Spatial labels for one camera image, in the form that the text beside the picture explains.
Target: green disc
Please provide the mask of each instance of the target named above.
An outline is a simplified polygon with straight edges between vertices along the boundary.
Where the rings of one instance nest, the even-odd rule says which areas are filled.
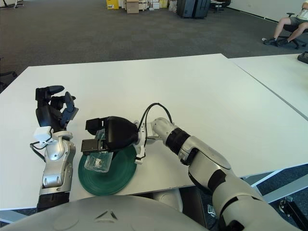
[[[123,189],[136,171],[136,151],[129,146],[119,151],[106,173],[84,168],[87,157],[82,156],[78,166],[78,176],[82,187],[96,196],[111,195]]]

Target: person's leg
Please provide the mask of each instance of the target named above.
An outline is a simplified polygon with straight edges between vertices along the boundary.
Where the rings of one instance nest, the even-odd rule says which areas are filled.
[[[293,39],[297,38],[300,36],[304,30],[308,29],[308,22],[307,23],[302,23],[298,26],[298,29],[293,32],[293,34],[287,39],[288,42],[291,42]]]
[[[277,39],[278,36],[281,34],[284,25],[291,25],[290,18],[282,18],[276,26],[274,38]]]

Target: yellow box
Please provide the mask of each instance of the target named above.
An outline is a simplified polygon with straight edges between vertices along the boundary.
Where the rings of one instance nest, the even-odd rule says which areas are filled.
[[[119,9],[119,2],[118,0],[106,0],[107,2],[107,9],[109,10],[117,10]]]
[[[167,8],[168,0],[159,0],[159,8]]]

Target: clear plastic container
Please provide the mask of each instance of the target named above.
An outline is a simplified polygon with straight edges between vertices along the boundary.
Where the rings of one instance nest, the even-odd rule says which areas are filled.
[[[104,140],[105,129],[97,131],[95,138],[99,140]],[[86,169],[91,171],[103,172],[103,173],[108,172],[113,154],[114,153],[109,153],[109,152],[90,153],[90,155],[88,155],[86,159],[84,166]]]

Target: gray carpet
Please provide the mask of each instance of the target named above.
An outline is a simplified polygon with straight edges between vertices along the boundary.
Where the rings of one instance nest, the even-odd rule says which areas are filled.
[[[24,3],[25,6],[18,9],[0,10],[0,72],[15,70],[20,74],[34,65],[211,53],[237,58],[304,51],[295,50],[292,44],[282,48],[263,45],[261,39],[271,37],[276,24],[231,9],[220,14],[210,11],[206,19],[195,20],[182,19],[167,9],[140,14],[109,11],[104,0]],[[303,35],[302,39],[308,40],[308,36]],[[9,84],[13,78],[1,77],[1,81]],[[307,166],[285,170],[261,184],[260,190],[268,193],[303,174],[308,174]],[[294,195],[306,215],[307,195],[308,190]],[[203,195],[203,203],[206,209],[211,197]]]

